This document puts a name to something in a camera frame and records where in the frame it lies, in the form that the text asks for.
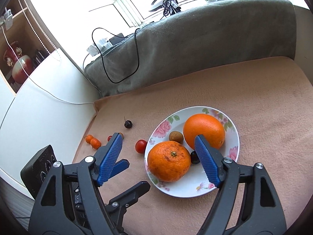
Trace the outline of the dark cherry without stem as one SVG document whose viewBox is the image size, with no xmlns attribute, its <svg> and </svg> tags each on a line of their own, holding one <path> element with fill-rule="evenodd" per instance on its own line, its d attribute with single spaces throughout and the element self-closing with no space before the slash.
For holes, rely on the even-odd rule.
<svg viewBox="0 0 313 235">
<path fill-rule="evenodd" d="M 191 156 L 191 163 L 192 163 L 193 165 L 197 165 L 197 164 L 200 163 L 200 159 L 199 159 L 199 157 L 198 157 L 196 151 L 192 151 L 192 152 L 190 153 L 190 156 Z"/>
</svg>

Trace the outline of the large cherry tomato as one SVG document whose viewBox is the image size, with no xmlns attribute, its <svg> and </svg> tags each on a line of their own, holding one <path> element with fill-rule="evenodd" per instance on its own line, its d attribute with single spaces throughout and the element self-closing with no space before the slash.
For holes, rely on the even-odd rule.
<svg viewBox="0 0 313 235">
<path fill-rule="evenodd" d="M 146 146 L 147 146 L 147 141 L 140 139 L 135 144 L 135 150 L 139 154 L 144 154 Z"/>
</svg>

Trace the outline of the dark cherry with stem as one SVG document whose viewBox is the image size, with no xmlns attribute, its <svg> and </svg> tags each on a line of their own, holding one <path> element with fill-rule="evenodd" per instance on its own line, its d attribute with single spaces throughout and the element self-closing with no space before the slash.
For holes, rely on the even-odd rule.
<svg viewBox="0 0 313 235">
<path fill-rule="evenodd" d="M 124 118 L 124 127 L 125 127 L 126 129 L 131 129 L 132 126 L 133 126 L 132 121 L 131 121 L 131 120 L 126 120 L 126 118 Z"/>
</svg>

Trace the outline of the small mandarin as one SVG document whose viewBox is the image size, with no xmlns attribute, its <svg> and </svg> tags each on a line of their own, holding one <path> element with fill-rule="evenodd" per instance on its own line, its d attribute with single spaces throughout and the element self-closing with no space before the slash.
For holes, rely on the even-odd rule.
<svg viewBox="0 0 313 235">
<path fill-rule="evenodd" d="M 93 135 L 89 134 L 89 135 L 86 135 L 84 139 L 86 143 L 90 144 L 93 138 L 94 138 Z"/>
<path fill-rule="evenodd" d="M 98 149 L 101 147 L 102 143 L 97 138 L 92 138 L 90 141 L 90 145 L 93 149 Z"/>
</svg>

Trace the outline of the grey green blanket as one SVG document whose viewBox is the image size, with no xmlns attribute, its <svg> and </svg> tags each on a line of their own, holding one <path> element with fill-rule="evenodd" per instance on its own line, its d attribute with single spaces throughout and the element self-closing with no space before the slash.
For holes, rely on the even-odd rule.
<svg viewBox="0 0 313 235">
<path fill-rule="evenodd" d="M 112 96 L 211 67 L 294 58 L 296 41 L 290 1 L 218 1 L 145 25 L 84 72 L 103 97 Z"/>
</svg>

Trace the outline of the white power strip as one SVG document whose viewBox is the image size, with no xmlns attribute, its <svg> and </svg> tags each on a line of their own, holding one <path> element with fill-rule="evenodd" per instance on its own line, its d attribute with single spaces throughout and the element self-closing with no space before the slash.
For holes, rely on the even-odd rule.
<svg viewBox="0 0 313 235">
<path fill-rule="evenodd" d="M 103 53 L 106 50 L 110 49 L 113 47 L 112 43 L 107 39 L 101 39 L 97 41 L 96 43 L 93 43 L 90 45 L 87 49 L 87 52 L 92 56 L 96 56 L 97 54 Z"/>
</svg>

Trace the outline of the spotted orange tangerine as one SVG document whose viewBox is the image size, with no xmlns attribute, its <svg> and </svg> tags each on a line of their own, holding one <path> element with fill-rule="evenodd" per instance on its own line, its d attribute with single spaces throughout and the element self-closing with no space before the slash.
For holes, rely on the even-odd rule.
<svg viewBox="0 0 313 235">
<path fill-rule="evenodd" d="M 180 180 L 191 166 L 188 150 L 175 141 L 160 142 L 148 153 L 148 170 L 161 181 L 172 183 Z"/>
</svg>

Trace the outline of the red white vase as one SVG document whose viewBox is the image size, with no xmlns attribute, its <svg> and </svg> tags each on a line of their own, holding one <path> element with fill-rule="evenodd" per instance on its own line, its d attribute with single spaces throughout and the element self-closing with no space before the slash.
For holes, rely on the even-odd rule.
<svg viewBox="0 0 313 235">
<path fill-rule="evenodd" d="M 12 69 L 12 78 L 18 84 L 23 84 L 34 71 L 31 58 L 23 54 L 18 41 L 5 50 L 3 60 Z"/>
</svg>

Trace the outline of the large smooth orange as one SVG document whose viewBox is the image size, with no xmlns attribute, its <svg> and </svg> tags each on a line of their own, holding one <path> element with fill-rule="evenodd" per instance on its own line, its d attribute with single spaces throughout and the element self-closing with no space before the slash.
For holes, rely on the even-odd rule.
<svg viewBox="0 0 313 235">
<path fill-rule="evenodd" d="M 195 114 L 190 116 L 183 126 L 183 136 L 187 145 L 195 149 L 195 138 L 203 135 L 210 146 L 220 149 L 225 140 L 225 130 L 215 117 L 207 114 Z"/>
</svg>

